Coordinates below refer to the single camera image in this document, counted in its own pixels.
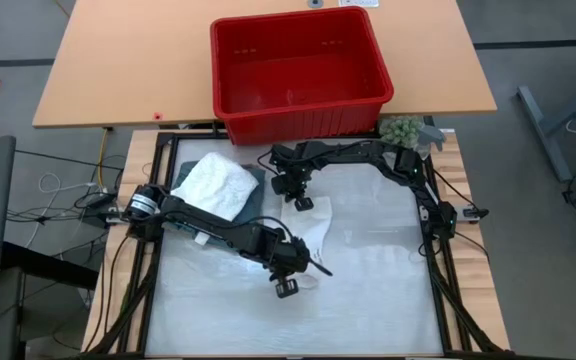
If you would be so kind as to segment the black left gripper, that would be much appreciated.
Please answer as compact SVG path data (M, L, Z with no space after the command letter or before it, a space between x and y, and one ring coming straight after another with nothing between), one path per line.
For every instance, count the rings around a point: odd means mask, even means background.
M292 237L289 242L276 242L267 247L264 267L270 272L269 280L277 281L275 291L278 298L284 299L299 292L297 281L286 277L304 273L308 264L329 277L333 276L327 268L310 258L310 251L301 238Z

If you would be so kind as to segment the small potted succulent plant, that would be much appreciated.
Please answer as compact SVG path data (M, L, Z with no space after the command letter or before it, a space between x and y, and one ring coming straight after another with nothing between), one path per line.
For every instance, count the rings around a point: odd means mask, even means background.
M380 120L378 132L383 142L414 148L422 125L423 119L419 116L390 116Z

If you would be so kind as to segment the black side table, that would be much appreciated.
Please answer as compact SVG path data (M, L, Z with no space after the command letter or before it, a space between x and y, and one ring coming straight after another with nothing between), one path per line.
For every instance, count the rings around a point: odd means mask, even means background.
M24 275L89 290L95 288L98 278L96 271L82 265L4 242L0 251L0 360L24 357L21 347L25 343L18 334L21 304L26 298L22 294Z

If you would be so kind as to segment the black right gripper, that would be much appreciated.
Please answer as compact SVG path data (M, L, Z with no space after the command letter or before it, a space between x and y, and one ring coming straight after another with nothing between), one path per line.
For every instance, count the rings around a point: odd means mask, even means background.
M279 144L271 147L270 163L276 167L278 174L287 174L291 178L291 192L280 196L295 199L294 206L299 212L314 207L313 200L306 197L305 191L315 169L313 157L320 153L320 143L298 143L294 148Z

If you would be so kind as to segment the red plastic laundry bin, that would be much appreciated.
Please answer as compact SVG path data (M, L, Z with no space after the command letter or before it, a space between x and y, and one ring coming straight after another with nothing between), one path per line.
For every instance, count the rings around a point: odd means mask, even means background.
M367 132L394 95L360 7L221 18L210 40L213 112L235 145Z

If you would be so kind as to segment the white spray bottle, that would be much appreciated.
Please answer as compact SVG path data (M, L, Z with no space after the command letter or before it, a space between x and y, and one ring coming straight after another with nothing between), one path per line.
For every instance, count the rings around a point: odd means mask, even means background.
M422 160L425 160L430 156L432 147L442 152L445 141L446 137L439 128L431 125L423 125L418 130L415 151L420 155Z

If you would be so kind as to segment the grey desk leg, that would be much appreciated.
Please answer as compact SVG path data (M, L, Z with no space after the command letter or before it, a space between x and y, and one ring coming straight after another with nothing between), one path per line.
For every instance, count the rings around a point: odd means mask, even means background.
M563 108L554 115L544 115L527 86L519 86L517 88L517 95L541 141L556 177L560 182L571 180L572 174L570 168L564 159L555 135L568 121L576 117L576 96L569 100Z

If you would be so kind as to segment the light wooden desk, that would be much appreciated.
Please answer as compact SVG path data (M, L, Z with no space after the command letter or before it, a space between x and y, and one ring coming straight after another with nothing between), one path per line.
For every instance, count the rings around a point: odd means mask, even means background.
M455 0L369 10L394 85L392 114L497 105ZM77 0L33 118L37 128L213 118L209 29L225 17L302 11L307 0ZM155 121L153 115L163 115Z

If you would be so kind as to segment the small white cloth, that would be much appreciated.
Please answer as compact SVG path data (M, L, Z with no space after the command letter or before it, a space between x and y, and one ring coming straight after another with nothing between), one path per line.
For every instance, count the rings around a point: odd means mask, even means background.
M312 201L314 207L305 211L298 211L294 201L284 203L280 220L305 241L313 260L322 264L323 243L332 221L332 205L329 197L315 197Z

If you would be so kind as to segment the black aluminium table frame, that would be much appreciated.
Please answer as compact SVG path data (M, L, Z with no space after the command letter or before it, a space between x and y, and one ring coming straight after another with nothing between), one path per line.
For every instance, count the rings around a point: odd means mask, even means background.
M221 140L225 133L213 134L207 130L143 130L132 135L119 198L122 204L128 201L138 182L150 176L163 181L164 172L171 165L172 143L176 137L182 140ZM427 159L444 177L438 181L439 194L455 200L459 205L465 201L457 196L462 192L470 195L457 137L447 134L444 151L434 149ZM105 254L99 273L95 297L85 331L82 349L90 353L80 354L79 360L143 360L145 349L145 300L141 300L133 315L120 333L124 342L117 340L98 354L93 348L107 336L104 322L114 324L120 316L122 302L130 296L131 279L143 278L154 260L152 246L142 246L124 239L127 227L116 225L110 228ZM438 268L448 278L451 289L461 301L483 332L499 347L510 348L507 331L501 314L498 295L484 253L483 236L477 224L461 223L456 227L457 236L442 246L438 255Z

